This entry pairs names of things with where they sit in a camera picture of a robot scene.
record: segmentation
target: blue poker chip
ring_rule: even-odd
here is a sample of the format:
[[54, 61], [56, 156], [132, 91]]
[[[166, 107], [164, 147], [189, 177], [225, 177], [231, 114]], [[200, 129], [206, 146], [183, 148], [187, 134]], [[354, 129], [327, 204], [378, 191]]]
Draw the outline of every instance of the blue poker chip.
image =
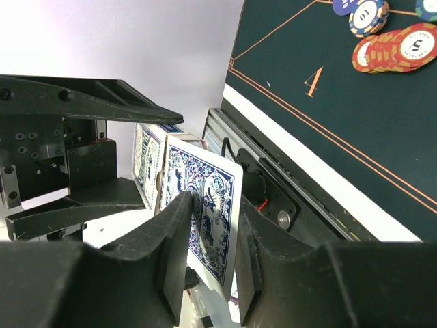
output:
[[416, 14], [427, 22], [437, 22], [437, 1], [416, 0]]
[[349, 15], [349, 28], [354, 35], [371, 33], [384, 20], [384, 0], [359, 0]]

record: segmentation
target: black cable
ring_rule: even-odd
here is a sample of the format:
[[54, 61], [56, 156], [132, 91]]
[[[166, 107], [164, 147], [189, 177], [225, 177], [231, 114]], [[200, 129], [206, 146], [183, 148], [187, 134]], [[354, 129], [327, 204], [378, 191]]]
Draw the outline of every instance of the black cable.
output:
[[223, 143], [221, 144], [221, 156], [226, 156], [226, 147], [229, 150], [229, 153], [231, 154], [232, 159], [236, 163], [240, 163], [240, 161], [237, 159], [237, 156], [235, 156], [234, 152], [232, 151], [231, 142], [229, 141], [228, 137], [223, 138]]

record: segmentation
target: poker chip center label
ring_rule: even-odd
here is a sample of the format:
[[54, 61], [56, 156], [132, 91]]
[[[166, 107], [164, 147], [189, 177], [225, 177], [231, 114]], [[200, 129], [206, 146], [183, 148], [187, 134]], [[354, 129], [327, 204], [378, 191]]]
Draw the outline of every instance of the poker chip center label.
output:
[[436, 0], [423, 0], [423, 7], [427, 12], [437, 12]]
[[369, 47], [369, 44], [370, 44], [370, 41], [364, 43], [364, 45], [358, 51], [357, 60], [361, 66], [367, 66], [366, 51], [367, 51], [367, 48]]
[[408, 60], [422, 59], [431, 53], [434, 44], [435, 39], [430, 32], [412, 32], [402, 42], [400, 53]]
[[359, 29], [369, 26], [375, 19], [377, 12], [378, 7], [375, 2], [363, 2], [355, 11], [354, 25]]

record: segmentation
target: bolt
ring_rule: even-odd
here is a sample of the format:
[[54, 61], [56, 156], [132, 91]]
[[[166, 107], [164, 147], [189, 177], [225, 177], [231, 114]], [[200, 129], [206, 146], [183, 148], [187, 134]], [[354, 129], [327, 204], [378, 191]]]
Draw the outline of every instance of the bolt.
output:
[[23, 154], [25, 154], [27, 152], [27, 148], [24, 147], [24, 146], [20, 146], [20, 147], [18, 147], [17, 151], [18, 151], [19, 154], [23, 155]]
[[18, 197], [18, 194], [15, 191], [13, 191], [8, 195], [8, 197], [10, 200], [14, 200], [15, 198]]
[[17, 139], [18, 141], [24, 140], [26, 138], [26, 135], [22, 132], [18, 132], [17, 134], [15, 134], [15, 139]]
[[11, 174], [14, 171], [14, 168], [12, 166], [5, 167], [5, 173]]
[[1, 100], [11, 100], [11, 98], [14, 96], [14, 93], [11, 92], [11, 90], [3, 88], [0, 91], [0, 99]]
[[36, 132], [30, 132], [27, 136], [30, 140], [35, 140], [38, 134]]
[[74, 94], [69, 90], [62, 90], [57, 96], [61, 101], [66, 103], [74, 100]]
[[280, 210], [278, 213], [278, 224], [284, 230], [288, 229], [290, 226], [291, 220], [290, 216], [284, 210]]

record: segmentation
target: red wire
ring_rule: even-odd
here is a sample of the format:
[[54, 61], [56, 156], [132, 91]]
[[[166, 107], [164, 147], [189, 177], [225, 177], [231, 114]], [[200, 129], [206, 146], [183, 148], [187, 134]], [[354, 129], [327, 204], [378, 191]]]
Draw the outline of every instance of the red wire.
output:
[[258, 210], [262, 210], [263, 207], [264, 207], [265, 205], [267, 205], [267, 203], [268, 203], [268, 199], [266, 198], [266, 200], [264, 200], [263, 203], [262, 203], [261, 205], [259, 205], [257, 209], [258, 209]]

